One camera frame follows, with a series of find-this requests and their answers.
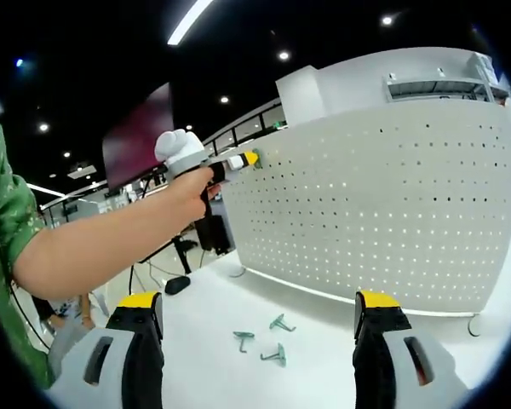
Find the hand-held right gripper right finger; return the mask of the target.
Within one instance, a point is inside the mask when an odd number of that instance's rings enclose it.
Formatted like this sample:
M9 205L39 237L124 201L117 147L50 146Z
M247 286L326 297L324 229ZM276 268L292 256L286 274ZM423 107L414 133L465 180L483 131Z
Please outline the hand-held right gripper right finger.
M388 295L356 293L353 336L357 408L458 408L468 393L449 351Z

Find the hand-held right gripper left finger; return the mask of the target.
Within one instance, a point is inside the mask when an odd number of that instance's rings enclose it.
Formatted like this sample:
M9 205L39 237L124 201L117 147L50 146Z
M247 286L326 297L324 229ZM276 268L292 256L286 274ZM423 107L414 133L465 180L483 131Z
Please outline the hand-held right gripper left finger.
M46 395L58 408L161 408L163 332L160 292L125 297L105 327L66 338Z

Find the person's left hand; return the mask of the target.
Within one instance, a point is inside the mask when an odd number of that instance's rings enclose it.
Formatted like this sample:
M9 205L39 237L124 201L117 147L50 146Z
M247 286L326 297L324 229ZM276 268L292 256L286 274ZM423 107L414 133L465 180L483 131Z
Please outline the person's left hand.
M204 217L207 199L214 198L221 185L211 183L214 172L203 167L187 172L175 179L166 189L166 207L185 222L194 222Z

